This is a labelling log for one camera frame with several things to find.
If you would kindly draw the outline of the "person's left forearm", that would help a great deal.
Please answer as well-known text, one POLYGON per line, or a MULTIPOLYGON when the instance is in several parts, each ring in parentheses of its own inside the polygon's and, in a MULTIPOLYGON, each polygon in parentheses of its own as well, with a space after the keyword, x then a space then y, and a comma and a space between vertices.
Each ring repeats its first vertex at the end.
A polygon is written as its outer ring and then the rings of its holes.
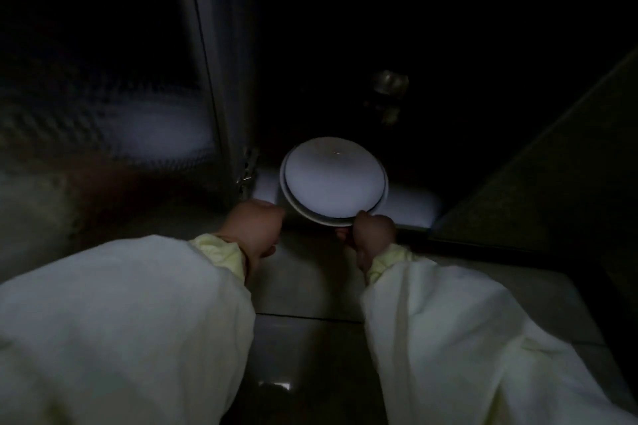
POLYGON ((255 311, 229 239, 102 244, 0 285, 0 425, 219 425, 255 311))

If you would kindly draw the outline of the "metal door hinge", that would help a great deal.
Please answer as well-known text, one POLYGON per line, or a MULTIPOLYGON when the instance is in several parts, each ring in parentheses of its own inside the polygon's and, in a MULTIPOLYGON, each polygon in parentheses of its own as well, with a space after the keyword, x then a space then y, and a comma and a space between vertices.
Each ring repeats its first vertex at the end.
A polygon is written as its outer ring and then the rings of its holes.
POLYGON ((235 183, 239 201, 246 201, 251 196, 257 178, 259 157, 260 153, 258 149, 254 147, 246 147, 244 149, 243 168, 235 183))

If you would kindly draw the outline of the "open cabinet door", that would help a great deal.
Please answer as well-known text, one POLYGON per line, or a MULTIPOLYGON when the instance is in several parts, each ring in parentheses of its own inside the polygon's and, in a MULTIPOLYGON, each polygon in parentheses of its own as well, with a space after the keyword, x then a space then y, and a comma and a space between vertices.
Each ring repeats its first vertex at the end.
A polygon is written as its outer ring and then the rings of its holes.
POLYGON ((239 0, 0 0, 0 283, 146 207, 239 201, 239 0))

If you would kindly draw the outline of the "person's right hand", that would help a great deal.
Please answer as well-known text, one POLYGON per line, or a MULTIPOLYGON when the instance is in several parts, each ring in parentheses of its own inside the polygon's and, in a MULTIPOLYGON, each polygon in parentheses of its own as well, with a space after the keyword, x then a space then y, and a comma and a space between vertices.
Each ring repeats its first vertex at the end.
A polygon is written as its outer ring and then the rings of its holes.
POLYGON ((374 214, 371 214, 371 233, 368 236, 353 237, 352 225, 336 228, 335 233, 340 241, 355 252, 355 264, 363 273, 364 282, 368 285, 372 261, 396 242, 396 227, 391 218, 374 214))

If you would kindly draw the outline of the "person's left hand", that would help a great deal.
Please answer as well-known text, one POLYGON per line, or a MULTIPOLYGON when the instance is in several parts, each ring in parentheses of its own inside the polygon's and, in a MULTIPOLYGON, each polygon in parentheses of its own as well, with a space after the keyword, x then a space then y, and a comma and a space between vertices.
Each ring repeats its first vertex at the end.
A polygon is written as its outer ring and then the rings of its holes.
POLYGON ((251 199, 238 203, 213 236, 235 243, 242 253, 243 281, 262 259, 275 254, 285 211, 267 201, 251 199))

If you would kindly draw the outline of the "person's right forearm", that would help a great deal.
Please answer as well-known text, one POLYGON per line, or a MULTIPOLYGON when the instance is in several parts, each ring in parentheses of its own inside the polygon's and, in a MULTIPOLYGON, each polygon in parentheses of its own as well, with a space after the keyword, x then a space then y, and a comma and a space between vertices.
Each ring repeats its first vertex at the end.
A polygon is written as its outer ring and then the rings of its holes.
POLYGON ((391 244, 368 278, 361 303, 389 425, 638 425, 489 276, 391 244))

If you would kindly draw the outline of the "white round plate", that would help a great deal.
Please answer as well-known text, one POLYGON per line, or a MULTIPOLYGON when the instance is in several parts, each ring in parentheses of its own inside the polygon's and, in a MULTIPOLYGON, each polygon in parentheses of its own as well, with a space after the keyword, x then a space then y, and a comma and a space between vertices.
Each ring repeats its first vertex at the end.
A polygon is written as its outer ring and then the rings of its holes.
POLYGON ((279 168, 279 187, 299 215, 333 228, 351 227, 361 211, 379 213, 389 192, 379 159, 338 137, 318 137, 292 148, 279 168))

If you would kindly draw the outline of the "shiny metal object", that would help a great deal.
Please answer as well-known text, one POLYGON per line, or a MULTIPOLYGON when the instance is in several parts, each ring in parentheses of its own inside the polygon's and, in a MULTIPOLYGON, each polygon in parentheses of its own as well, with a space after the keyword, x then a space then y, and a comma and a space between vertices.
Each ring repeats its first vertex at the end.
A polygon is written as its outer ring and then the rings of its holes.
POLYGON ((378 71, 371 76, 371 90, 393 99, 403 99, 409 86, 407 75, 390 70, 378 71))

